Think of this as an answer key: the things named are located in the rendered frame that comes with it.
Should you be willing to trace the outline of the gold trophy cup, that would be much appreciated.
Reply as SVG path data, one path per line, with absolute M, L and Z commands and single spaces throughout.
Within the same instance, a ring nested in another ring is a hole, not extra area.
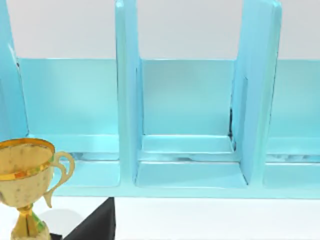
M 74 173 L 74 158 L 40 138 L 0 142 L 0 203 L 17 209 L 19 216 L 10 240 L 52 240 L 47 224 L 33 212 L 44 198 L 52 207 L 54 191 Z

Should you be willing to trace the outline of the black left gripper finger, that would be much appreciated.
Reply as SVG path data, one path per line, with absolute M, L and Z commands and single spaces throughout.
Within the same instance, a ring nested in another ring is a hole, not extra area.
M 115 240 L 115 234 L 115 200 L 109 197 L 63 240 Z

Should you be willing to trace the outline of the light blue rack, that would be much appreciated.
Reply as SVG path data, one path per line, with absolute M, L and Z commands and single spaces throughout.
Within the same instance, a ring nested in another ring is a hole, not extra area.
M 0 0 L 0 141 L 76 162 L 57 196 L 320 199 L 320 59 L 279 59 L 279 0 L 244 0 L 236 59 L 145 59 L 137 0 L 115 58 L 16 54 Z

